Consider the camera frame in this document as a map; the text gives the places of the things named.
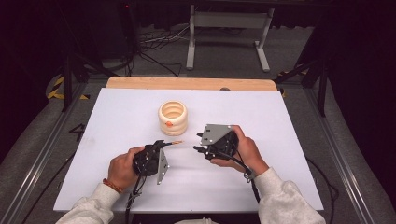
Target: gray carpet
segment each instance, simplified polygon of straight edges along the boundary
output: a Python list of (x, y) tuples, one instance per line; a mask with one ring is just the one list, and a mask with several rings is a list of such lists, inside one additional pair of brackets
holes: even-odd
[[(312, 29), (310, 28), (271, 29), (264, 45), (264, 51), (271, 68), (270, 73), (262, 71), (256, 51), (253, 48), (253, 41), (256, 40), (256, 36), (260, 35), (260, 32), (255, 30), (245, 30), (240, 35), (229, 35), (219, 30), (203, 30), (199, 32), (196, 38), (195, 64), (192, 71), (185, 69), (188, 49), (187, 40), (180, 39), (162, 49), (151, 49), (146, 53), (161, 63), (181, 63), (181, 77), (275, 78), (278, 72), (292, 69), (311, 32)], [(113, 66), (117, 63), (120, 62), (108, 61), (105, 66)], [(168, 65), (168, 67), (177, 73), (179, 65)], [(127, 74), (124, 69), (117, 71), (117, 73), (122, 76)], [(147, 62), (136, 56), (132, 76), (170, 77), (172, 75), (158, 64)], [(92, 79), (90, 79), (84, 90), (84, 94), (89, 94), (91, 99), (78, 100), (64, 128), (61, 130), (60, 137), (55, 143), (55, 147), (41, 176), (35, 183), (32, 193), (28, 195), (26, 204), (19, 212), (15, 223), (21, 223), (33, 206), (35, 199), (49, 183), (59, 167), (77, 149), (77, 134), (68, 133), (68, 131), (80, 123), (87, 124), (98, 92), (106, 85), (106, 79), (101, 77), (103, 76), (92, 75)], [(333, 223), (361, 223), (358, 213), (348, 196), (343, 179), (333, 161), (328, 140), (316, 116), (317, 112), (309, 104), (306, 90), (298, 85), (299, 79), (301, 77), (294, 77), (288, 80), (286, 84), (279, 85), (279, 87), (285, 89), (285, 104), (305, 156), (322, 169), (330, 182), (340, 192), (339, 198), (335, 203)], [(62, 107), (63, 100), (51, 99), (47, 107), (43, 109), (21, 135), (1, 164), (0, 198), (3, 201), (0, 204), (0, 214), (6, 213), (18, 193), (19, 187), (35, 162), (35, 158), (45, 145), (57, 118), (61, 115)], [(396, 223), (395, 212), (389, 202), (389, 198), (367, 166), (353, 140), (332, 96), (331, 85), (329, 85), (325, 109), (326, 120), (329, 122), (336, 142), (345, 155), (356, 181), (361, 187), (362, 197), (370, 209), (374, 222)], [(45, 191), (32, 214), (27, 218), (26, 223), (54, 223), (62, 216), (62, 213), (53, 212), (52, 207), (60, 191), (59, 185), (64, 179), (67, 167), (57, 175), (53, 183)], [(320, 213), (329, 222), (331, 213), (329, 190), (318, 170), (312, 165), (310, 165), (310, 168), (313, 177), (317, 180), (319, 195), (324, 205), (324, 211), (320, 211)], [(123, 223), (123, 214), (116, 214), (113, 223)]]

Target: metal frame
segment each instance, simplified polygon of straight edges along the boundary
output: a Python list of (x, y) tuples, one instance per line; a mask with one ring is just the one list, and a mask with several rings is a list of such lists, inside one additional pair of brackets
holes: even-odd
[(191, 5), (190, 11), (190, 42), (187, 53), (186, 68), (192, 70), (194, 67), (195, 54), (195, 26), (200, 27), (233, 27), (262, 29), (260, 41), (255, 41), (255, 48), (259, 56), (262, 70), (269, 72), (270, 67), (265, 57), (263, 46), (273, 18), (274, 9), (270, 8), (268, 13), (226, 13), (226, 12), (199, 12)]

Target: wire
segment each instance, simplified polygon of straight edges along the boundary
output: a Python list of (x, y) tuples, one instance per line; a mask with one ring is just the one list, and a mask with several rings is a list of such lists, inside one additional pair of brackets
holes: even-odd
[(239, 158), (241, 158), (241, 161), (238, 160), (237, 158), (232, 157), (232, 156), (229, 156), (229, 155), (227, 155), (227, 154), (225, 154), (225, 153), (222, 153), (222, 152), (217, 152), (217, 153), (218, 153), (220, 156), (223, 156), (223, 157), (225, 157), (225, 158), (228, 158), (228, 159), (230, 159), (230, 160), (235, 161), (236, 163), (238, 163), (239, 165), (241, 165), (241, 166), (245, 169), (244, 177), (247, 179), (247, 182), (248, 182), (248, 181), (251, 182), (251, 188), (252, 188), (252, 190), (253, 190), (254, 197), (256, 198), (257, 203), (259, 203), (259, 202), (260, 202), (259, 191), (257, 190), (256, 184), (254, 183), (254, 179), (253, 179), (253, 178), (250, 179), (250, 177), (251, 177), (251, 175), (252, 175), (253, 172), (243, 163), (243, 160), (242, 160), (242, 157), (241, 157), (241, 154), (239, 153), (239, 151), (236, 150), (236, 152), (238, 153)]
[(67, 165), (67, 163), (69, 163), (73, 157), (76, 155), (76, 151), (73, 152), (73, 154), (66, 160), (66, 162), (64, 162), (64, 164), (61, 166), (61, 168), (59, 168), (59, 170), (55, 173), (55, 175), (52, 177), (52, 179), (49, 181), (49, 183), (47, 184), (46, 187), (44, 187), (44, 189), (41, 191), (40, 195), (38, 195), (38, 198), (35, 200), (35, 203), (32, 205), (32, 207), (30, 208), (29, 212), (26, 214), (26, 216), (23, 219), (23, 223), (25, 223), (27, 221), (27, 218), (30, 216), (30, 214), (33, 212), (33, 209), (35, 209), (35, 206), (38, 204), (38, 201), (40, 201), (41, 197), (44, 195), (44, 193), (47, 191), (47, 189), (50, 187), (50, 184), (53, 182), (53, 180), (55, 180), (56, 176), (62, 171), (62, 169)]
[(140, 175), (137, 178), (136, 184), (134, 185), (134, 189), (129, 194), (128, 203), (126, 204), (126, 209), (125, 209), (125, 224), (129, 224), (129, 215), (131, 212), (132, 204), (134, 203), (134, 199), (136, 199), (136, 197), (138, 197), (141, 194), (141, 190), (146, 183), (147, 177), (144, 176), (143, 183), (140, 185), (140, 187), (138, 187), (141, 179), (142, 179), (142, 175)]
[(331, 211), (331, 215), (330, 215), (330, 221), (329, 223), (332, 224), (333, 222), (333, 218), (334, 218), (334, 207), (335, 207), (335, 200), (338, 199), (340, 192), (338, 191), (338, 189), (333, 186), (332, 184), (330, 184), (329, 179), (327, 178), (327, 176), (323, 173), (323, 171), (310, 159), (308, 159), (307, 157), (305, 157), (307, 161), (309, 161), (312, 165), (315, 166), (315, 168), (317, 168), (317, 170), (320, 172), (320, 174), (323, 176), (324, 180), (326, 181), (327, 187), (329, 189), (330, 192), (330, 198), (332, 200), (332, 211)]
[(145, 54), (145, 53), (143, 53), (143, 52), (140, 52), (140, 53), (139, 53), (139, 56), (140, 56), (142, 59), (144, 59), (144, 60), (146, 60), (146, 61), (148, 61), (148, 62), (156, 63), (156, 64), (158, 64), (158, 65), (164, 67), (166, 70), (168, 70), (169, 72), (171, 72), (175, 77), (178, 77), (179, 74), (180, 74), (181, 63), (173, 63), (174, 65), (176, 65), (176, 64), (179, 64), (179, 65), (180, 65), (180, 67), (179, 67), (179, 69), (178, 69), (178, 74), (176, 74), (176, 73), (175, 73), (174, 71), (172, 71), (170, 68), (166, 67), (166, 66), (164, 65), (164, 63), (158, 62), (157, 60), (151, 58), (150, 56), (148, 56), (147, 54)]

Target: white table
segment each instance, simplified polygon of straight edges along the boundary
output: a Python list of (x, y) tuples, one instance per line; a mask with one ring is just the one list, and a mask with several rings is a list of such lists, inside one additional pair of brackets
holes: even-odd
[[(182, 79), (180, 82), (194, 80), (196, 86), (202, 86), (197, 81), (205, 80)], [(170, 80), (168, 83), (172, 83), (179, 79), (134, 79), (138, 80)], [(158, 123), (158, 108), (169, 100), (181, 101), (189, 111), (189, 128), (179, 137), (164, 135)], [(256, 141), (268, 164), (284, 180), (294, 181), (315, 209), (323, 209), (279, 92), (106, 88), (97, 99), (54, 210), (68, 211), (79, 198), (90, 196), (107, 176), (112, 158), (130, 147), (163, 139), (165, 142), (183, 140), (184, 143), (165, 148), (171, 167), (161, 185), (156, 184), (156, 175), (148, 177), (143, 194), (134, 201), (132, 212), (257, 211), (251, 186), (241, 173), (210, 164), (203, 154), (192, 148), (199, 146), (200, 138), (196, 134), (202, 132), (207, 123), (241, 125), (245, 134)], [(113, 210), (124, 211), (127, 198), (128, 193), (124, 193)]]

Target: white shirt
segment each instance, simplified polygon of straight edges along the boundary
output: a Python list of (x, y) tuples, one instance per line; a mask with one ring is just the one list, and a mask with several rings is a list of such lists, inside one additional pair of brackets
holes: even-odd
[[(256, 187), (260, 192), (259, 218), (261, 224), (270, 223), (320, 223), (324, 218), (306, 202), (297, 186), (283, 181), (272, 168), (256, 176)], [(92, 196), (81, 198), (73, 209), (57, 224), (105, 224), (114, 217), (111, 206), (120, 197), (112, 188), (99, 184)], [(180, 221), (177, 224), (217, 224), (210, 218)]]

